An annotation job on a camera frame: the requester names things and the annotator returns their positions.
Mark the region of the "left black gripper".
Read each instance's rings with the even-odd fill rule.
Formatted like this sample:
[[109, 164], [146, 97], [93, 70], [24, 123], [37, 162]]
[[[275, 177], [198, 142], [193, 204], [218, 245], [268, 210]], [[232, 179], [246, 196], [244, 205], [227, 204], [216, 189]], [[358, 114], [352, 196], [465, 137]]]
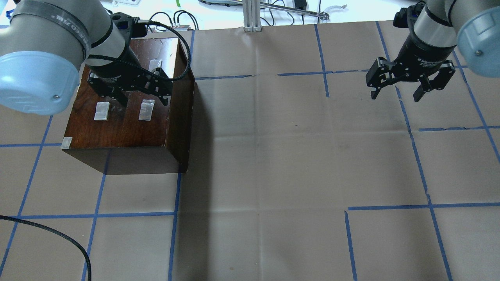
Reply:
[[173, 82], [168, 80], [161, 59], [152, 59], [148, 69], [144, 69], [135, 53], [130, 48], [130, 41], [125, 42], [125, 51], [117, 60], [104, 66], [90, 66], [87, 83], [101, 97], [109, 97], [127, 107], [125, 91], [141, 91], [159, 98], [164, 106], [170, 105]]

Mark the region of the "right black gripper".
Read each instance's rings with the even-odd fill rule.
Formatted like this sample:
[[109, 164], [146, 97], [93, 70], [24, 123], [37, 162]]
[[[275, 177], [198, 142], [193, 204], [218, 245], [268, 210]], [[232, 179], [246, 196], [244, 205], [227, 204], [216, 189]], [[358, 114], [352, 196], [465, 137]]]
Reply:
[[366, 85], [372, 87], [371, 99], [375, 100], [383, 87], [396, 82], [420, 82], [413, 94], [416, 103], [427, 92], [444, 89], [455, 74], [455, 67], [448, 59], [454, 48], [435, 47], [407, 37], [395, 60], [378, 57], [366, 74]]

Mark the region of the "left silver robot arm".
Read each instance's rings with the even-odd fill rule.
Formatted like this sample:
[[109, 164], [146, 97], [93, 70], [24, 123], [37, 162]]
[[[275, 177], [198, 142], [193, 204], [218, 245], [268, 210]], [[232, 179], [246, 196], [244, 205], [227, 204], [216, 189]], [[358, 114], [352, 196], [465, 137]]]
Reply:
[[127, 105], [126, 91], [168, 105], [172, 79], [143, 69], [130, 48], [147, 21], [109, 14], [98, 0], [18, 0], [1, 31], [1, 105], [23, 113], [62, 112], [80, 85], [80, 67], [98, 96]]

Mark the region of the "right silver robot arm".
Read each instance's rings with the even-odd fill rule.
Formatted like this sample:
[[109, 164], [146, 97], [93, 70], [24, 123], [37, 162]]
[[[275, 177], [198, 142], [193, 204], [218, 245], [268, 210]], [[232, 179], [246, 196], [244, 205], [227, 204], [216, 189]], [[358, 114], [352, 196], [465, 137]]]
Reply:
[[402, 8], [393, 26], [409, 35], [395, 60], [378, 57], [366, 74], [371, 98], [397, 82], [419, 82], [414, 101], [442, 90], [455, 73], [448, 56], [458, 47], [477, 75], [499, 77], [500, 7], [498, 0], [421, 0]]

